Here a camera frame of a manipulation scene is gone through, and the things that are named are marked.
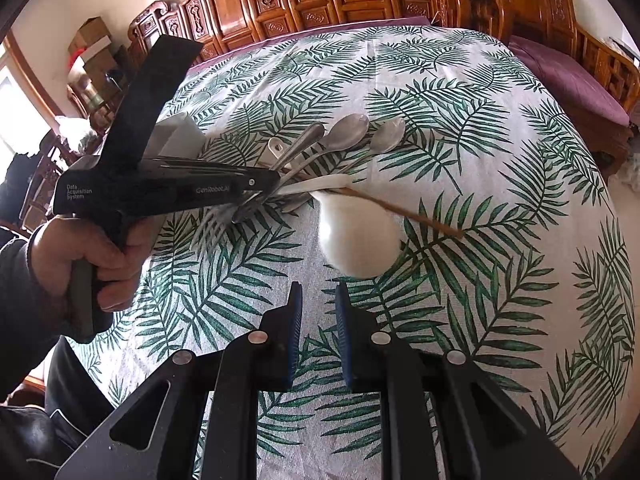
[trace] device handle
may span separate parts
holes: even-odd
[[[134,219],[116,211],[102,211],[91,216],[93,218],[84,215],[81,217],[100,226],[119,249],[125,247],[129,227]],[[70,309],[72,337],[79,343],[91,342],[96,334],[106,332],[113,323],[113,313],[103,311],[97,301],[98,293],[104,285],[106,283],[97,278],[97,267],[87,260],[72,263],[66,298]]]

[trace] dark sleeve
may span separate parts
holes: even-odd
[[[42,362],[62,328],[61,300],[34,278],[30,251],[24,240],[0,250],[0,402]]]

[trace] human hand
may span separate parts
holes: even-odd
[[[119,250],[97,225],[79,218],[54,218],[36,234],[31,247],[31,269],[44,290],[62,298],[71,279],[71,265],[86,259],[98,267],[105,285],[98,304],[106,312],[124,310],[140,282],[142,265],[157,234],[153,218],[142,219],[129,229],[127,244]]]

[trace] silver screw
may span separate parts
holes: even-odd
[[[447,354],[447,361],[452,365],[460,366],[466,362],[466,355],[464,355],[460,350],[452,350]]]
[[[371,334],[371,341],[376,345],[388,345],[391,343],[391,336],[386,332],[374,332]]]
[[[171,361],[177,365],[185,365],[191,361],[191,352],[188,350],[178,350],[171,358]]]
[[[256,330],[249,334],[249,343],[254,345],[261,345],[262,343],[266,343],[269,335],[262,330]]]

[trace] purple fabric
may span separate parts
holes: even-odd
[[[518,36],[511,37],[509,49],[559,101],[628,126],[625,109],[572,57]]]
[[[316,36],[318,34],[327,34],[329,32],[340,32],[342,30],[357,30],[358,28],[367,27],[391,27],[397,25],[431,25],[431,22],[425,16],[413,16],[411,18],[393,18],[391,20],[372,20],[369,22],[354,22],[354,23],[342,23],[340,25],[327,25],[325,27],[310,28],[309,30],[301,30],[300,32],[291,32],[278,36],[277,38],[270,38],[269,40],[259,41],[258,43],[252,43],[250,45],[238,48],[226,54],[221,54],[217,57],[212,57],[206,61],[194,66],[189,70],[191,73],[194,70],[201,70],[208,68],[216,63],[224,61],[228,57],[235,56],[236,54],[242,54],[256,48],[262,48],[264,46],[271,46],[283,41],[300,40],[302,38],[309,38],[310,36]]]

